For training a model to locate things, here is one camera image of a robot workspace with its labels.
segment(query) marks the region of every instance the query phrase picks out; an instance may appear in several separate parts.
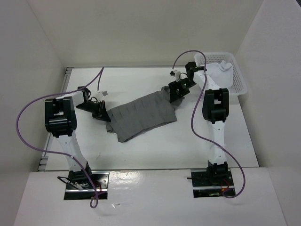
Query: white fabric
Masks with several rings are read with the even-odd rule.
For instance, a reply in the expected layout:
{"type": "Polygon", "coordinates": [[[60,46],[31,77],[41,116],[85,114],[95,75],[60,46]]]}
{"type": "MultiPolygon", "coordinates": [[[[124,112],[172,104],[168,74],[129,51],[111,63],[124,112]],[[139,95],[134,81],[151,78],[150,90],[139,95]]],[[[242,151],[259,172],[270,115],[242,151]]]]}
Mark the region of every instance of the white fabric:
{"type": "Polygon", "coordinates": [[[221,88],[230,88],[233,85],[233,65],[224,60],[219,63],[207,64],[207,75],[221,88]]]}

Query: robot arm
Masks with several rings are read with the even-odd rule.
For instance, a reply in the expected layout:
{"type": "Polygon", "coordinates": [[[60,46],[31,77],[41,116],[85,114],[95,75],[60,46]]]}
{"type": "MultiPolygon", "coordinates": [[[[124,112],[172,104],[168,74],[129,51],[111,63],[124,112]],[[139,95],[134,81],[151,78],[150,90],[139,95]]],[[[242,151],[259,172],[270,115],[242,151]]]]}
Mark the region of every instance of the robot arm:
{"type": "MultiPolygon", "coordinates": [[[[45,100],[45,126],[47,131],[56,137],[63,151],[74,156],[91,175],[89,164],[82,155],[76,139],[77,120],[74,107],[91,112],[95,119],[102,121],[111,120],[105,109],[105,102],[89,100],[89,93],[90,91],[84,88],[82,91],[45,100]]],[[[87,178],[80,166],[72,158],[67,158],[67,161],[71,179],[79,183],[85,181],[87,178]]]]}
{"type": "MultiPolygon", "coordinates": [[[[189,88],[198,84],[201,89],[205,83],[204,67],[197,67],[195,62],[185,66],[187,78],[181,80],[179,71],[172,71],[176,81],[169,84],[170,103],[188,94],[189,88]]],[[[207,121],[210,139],[224,146],[225,121],[229,115],[229,91],[218,86],[210,76],[207,76],[205,87],[203,117],[207,121]]],[[[228,173],[225,152],[218,146],[212,145],[209,152],[208,177],[212,184],[218,184],[228,173]]]]}

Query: white base platform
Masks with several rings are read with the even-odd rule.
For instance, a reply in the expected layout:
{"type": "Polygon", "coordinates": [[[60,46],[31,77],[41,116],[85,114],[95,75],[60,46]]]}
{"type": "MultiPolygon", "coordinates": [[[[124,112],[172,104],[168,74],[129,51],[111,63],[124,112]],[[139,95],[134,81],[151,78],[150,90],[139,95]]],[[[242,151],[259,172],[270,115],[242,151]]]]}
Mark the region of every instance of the white base platform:
{"type": "MultiPolygon", "coordinates": [[[[32,172],[15,226],[285,226],[266,168],[246,168],[246,188],[235,199],[193,198],[190,170],[111,172],[108,200],[64,201],[67,172],[32,172]]],[[[242,186],[239,169],[234,185],[242,186]]]]}
{"type": "MultiPolygon", "coordinates": [[[[100,68],[73,69],[67,90],[86,85],[100,68]]],[[[161,90],[174,80],[171,68],[105,68],[100,89],[107,90],[104,98],[107,110],[139,97],[161,90]]],[[[89,89],[95,94],[97,81],[89,89]]],[[[120,143],[117,135],[106,131],[105,123],[92,119],[91,113],[76,109],[76,134],[84,157],[93,170],[124,169],[187,169],[207,167],[210,144],[196,137],[190,129],[193,107],[200,94],[194,86],[176,110],[178,121],[153,129],[134,139],[120,143]]],[[[195,117],[195,129],[207,136],[206,121],[202,116],[202,102],[195,117]]],[[[230,100],[230,114],[225,127],[225,144],[243,167],[258,167],[253,145],[237,97],[230,100]]],[[[51,139],[48,150],[62,151],[59,143],[51,139]]],[[[228,157],[229,167],[237,167],[228,157]]],[[[50,154],[46,170],[68,170],[63,156],[50,154]]]]}

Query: gray cloth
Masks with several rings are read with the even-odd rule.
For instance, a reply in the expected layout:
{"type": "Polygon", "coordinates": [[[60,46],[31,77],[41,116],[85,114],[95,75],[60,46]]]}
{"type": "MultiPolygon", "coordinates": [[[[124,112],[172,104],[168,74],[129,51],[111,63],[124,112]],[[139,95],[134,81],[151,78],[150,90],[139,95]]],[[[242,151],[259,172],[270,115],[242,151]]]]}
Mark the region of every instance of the gray cloth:
{"type": "Polygon", "coordinates": [[[107,132],[117,133],[118,141],[126,142],[153,128],[177,121],[175,108],[182,100],[169,103],[169,87],[146,95],[108,111],[111,122],[107,132]]]}

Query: metal mounting plate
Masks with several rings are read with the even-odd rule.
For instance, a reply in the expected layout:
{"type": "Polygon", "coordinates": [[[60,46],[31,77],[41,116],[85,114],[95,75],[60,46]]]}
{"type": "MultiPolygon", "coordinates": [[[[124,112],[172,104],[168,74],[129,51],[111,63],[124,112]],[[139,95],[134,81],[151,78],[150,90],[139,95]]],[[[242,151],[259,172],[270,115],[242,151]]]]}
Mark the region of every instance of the metal mounting plate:
{"type": "Polygon", "coordinates": [[[221,190],[226,188],[228,188],[228,191],[225,192],[225,195],[235,195],[235,188],[230,170],[226,177],[229,187],[226,182],[221,183],[220,185],[212,185],[208,180],[206,169],[191,170],[191,178],[188,179],[192,180],[194,198],[222,196],[221,190]]]}
{"type": "MultiPolygon", "coordinates": [[[[101,185],[98,192],[103,192],[99,195],[99,199],[108,199],[109,172],[92,171],[92,180],[98,181],[101,185]]],[[[75,189],[70,185],[66,185],[64,200],[82,200],[91,199],[94,196],[94,189],[89,186],[87,189],[75,189]]]]}

